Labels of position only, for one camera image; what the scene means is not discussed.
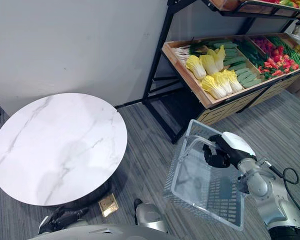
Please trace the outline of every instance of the metal shelf frame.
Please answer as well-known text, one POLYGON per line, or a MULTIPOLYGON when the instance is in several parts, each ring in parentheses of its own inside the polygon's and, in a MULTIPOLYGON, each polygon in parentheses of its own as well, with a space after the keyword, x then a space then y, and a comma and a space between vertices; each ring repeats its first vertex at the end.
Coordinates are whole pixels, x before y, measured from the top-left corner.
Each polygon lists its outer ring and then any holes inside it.
MULTIPOLYGON (((174 14, 177 12, 181 11, 182 9, 186 8, 187 6, 191 5, 192 3, 196 2, 197 0, 168 0, 167 2, 167 11, 165 14, 162 30, 160 33, 160 37, 155 49, 155 54, 153 57, 153 61, 151 64, 150 72, 148 75, 148 79, 146 82, 144 94, 142 97, 142 103, 148 108, 148 110, 151 112, 151 114, 156 118, 156 120, 159 122, 159 124, 163 127, 165 132, 168 134, 170 137, 172 143, 176 143, 179 138, 182 136, 182 134, 185 132, 187 129, 187 125, 181 126, 181 129, 178 132, 174 132, 173 129, 169 126, 169 124, 165 121, 165 119, 160 115, 160 113, 155 109, 155 107, 151 104, 151 100, 153 99, 160 99, 162 96, 173 94, 176 91, 180 91, 183 88, 189 89, 188 85, 185 83, 183 78, 179 75, 178 71, 170 64, 171 68, 174 70, 175 75, 174 76, 161 76, 161 77, 156 77, 156 72, 158 69, 159 61, 161 56, 163 55, 164 57, 165 54, 162 53, 162 47, 167 39, 168 32, 171 27, 171 23, 174 17, 174 14), (154 82, 157 81, 167 81, 167 80, 175 80, 173 82, 170 82, 168 84, 165 84, 163 86, 157 87, 155 89, 152 89, 152 85, 154 82), (165 88, 171 87, 172 85, 175 85, 177 83, 182 83, 182 87, 179 87, 175 90, 169 90, 167 92, 155 94, 156 91, 163 90, 165 88)), ((219 12, 221 16, 225 17, 245 17, 245 21, 243 22, 242 26, 240 27, 239 31, 237 32, 237 35, 244 35, 246 34, 250 28, 252 27, 253 23, 255 22, 256 18, 269 18, 269 19, 286 19, 286 23, 284 26, 281 28, 280 32, 283 33, 287 30, 287 28, 293 23, 294 20, 298 20, 297 15, 300 13, 300 9, 291 9, 290 7, 284 6, 284 5, 277 5, 277 4, 272 4, 269 2, 258 2, 258 1, 253 1, 253 0, 247 0, 242 2, 234 11, 221 11, 218 10, 209 0, 201 0, 205 5, 213 12, 219 12), (271 11, 270 14, 261 14, 261 13, 248 13, 248 12, 241 12, 240 10, 244 6, 264 6, 264 7, 271 7, 273 10, 271 11), (284 10, 289 10, 289 11, 294 11, 294 13, 289 17, 289 16, 281 16, 281 15, 275 15, 277 11, 280 9, 284 10)), ((284 77, 278 79, 275 82, 269 83, 269 86, 263 86, 268 89, 271 87, 273 84, 277 83, 278 81, 281 81, 284 79, 284 77)), ((255 89, 252 89, 251 91, 245 92, 239 95, 236 95, 234 98, 229 98, 227 99, 224 103, 219 104, 217 107, 232 102, 244 95, 247 95, 251 92, 254 92, 255 89)), ((259 96, 257 96, 255 99, 253 99, 251 102, 249 102, 243 109, 241 109, 239 112, 242 112, 244 109, 248 108, 259 96)), ((198 113, 193 113, 193 116, 191 118, 196 119, 198 116, 198 113)))

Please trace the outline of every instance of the round table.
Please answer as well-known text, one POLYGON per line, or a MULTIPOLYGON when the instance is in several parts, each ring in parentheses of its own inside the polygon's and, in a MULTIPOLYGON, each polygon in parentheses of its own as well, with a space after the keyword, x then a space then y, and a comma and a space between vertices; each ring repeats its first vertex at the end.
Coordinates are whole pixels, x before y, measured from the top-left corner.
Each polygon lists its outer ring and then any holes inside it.
POLYGON ((41 98, 0 129, 0 187, 31 205, 77 200, 114 173, 127 138, 121 115, 98 97, 62 93, 41 98))

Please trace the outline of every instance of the black cable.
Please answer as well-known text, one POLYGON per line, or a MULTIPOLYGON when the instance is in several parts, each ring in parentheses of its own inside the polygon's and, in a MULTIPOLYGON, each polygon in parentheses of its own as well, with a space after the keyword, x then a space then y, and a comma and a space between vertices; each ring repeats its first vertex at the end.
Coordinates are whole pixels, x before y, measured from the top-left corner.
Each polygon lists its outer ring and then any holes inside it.
POLYGON ((283 183, 284 183, 284 186, 285 186, 285 189, 287 191, 287 193, 289 194, 291 200, 293 201, 293 203, 296 205, 296 207, 299 209, 300 211, 300 205, 296 202, 294 196, 292 195, 292 193, 290 192, 289 188, 288 188, 288 185, 287 185, 287 182, 290 183, 290 184, 293 184, 293 185, 297 185, 299 183, 299 175, 297 173, 296 170, 294 170, 292 167, 287 167, 283 170, 283 183), (290 181, 289 179, 286 178, 286 173, 288 170, 291 170, 294 172, 295 176, 296 176, 296 181, 290 181))
POLYGON ((292 195, 292 193, 290 192, 289 188, 288 188, 288 185, 287 183, 290 183, 290 184, 293 184, 293 185, 297 185, 299 183, 299 175, 297 173, 297 171, 295 169, 293 169, 292 167, 287 167, 283 170, 283 174, 275 167, 275 166, 270 166, 269 167, 270 170, 272 170, 276 175, 278 175, 280 178, 283 179, 283 183, 284 183, 284 186, 285 186, 285 189, 287 191, 287 193, 289 194, 291 200, 293 201, 293 203, 295 204, 295 206, 299 209, 300 211, 300 205, 296 202, 294 196, 292 195), (286 173, 288 170, 291 170, 294 172, 295 174, 295 177, 296 177, 296 181, 291 181, 289 179, 287 179, 286 177, 286 173))

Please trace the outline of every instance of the gray wall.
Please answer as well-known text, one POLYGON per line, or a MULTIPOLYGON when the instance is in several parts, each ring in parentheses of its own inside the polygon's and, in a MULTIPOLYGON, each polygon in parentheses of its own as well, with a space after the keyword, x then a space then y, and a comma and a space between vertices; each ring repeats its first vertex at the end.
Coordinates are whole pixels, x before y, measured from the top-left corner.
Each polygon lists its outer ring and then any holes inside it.
MULTIPOLYGON (((0 1, 0 105, 13 114, 44 96, 86 93, 112 105, 144 91, 166 0, 0 1)), ((226 36, 244 18, 222 17, 201 1, 174 16, 168 40, 226 36)), ((258 19, 249 33, 277 32, 258 19)), ((162 61, 159 75, 170 75, 162 61)))

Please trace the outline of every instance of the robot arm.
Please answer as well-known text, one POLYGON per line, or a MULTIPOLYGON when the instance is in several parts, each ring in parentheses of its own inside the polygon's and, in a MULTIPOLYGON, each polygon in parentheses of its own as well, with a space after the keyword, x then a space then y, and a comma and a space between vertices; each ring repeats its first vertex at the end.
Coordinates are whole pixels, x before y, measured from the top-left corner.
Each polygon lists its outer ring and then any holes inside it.
MULTIPOLYGON (((288 193, 276 176, 257 164, 255 152, 241 137, 224 132, 209 138, 220 149, 212 155, 207 145, 203 147, 206 162, 217 168, 234 165, 243 173, 240 182, 256 201, 258 212, 267 227, 271 239, 300 239, 300 215, 289 201, 288 193)), ((282 174, 267 161, 270 169, 282 178, 282 174)))

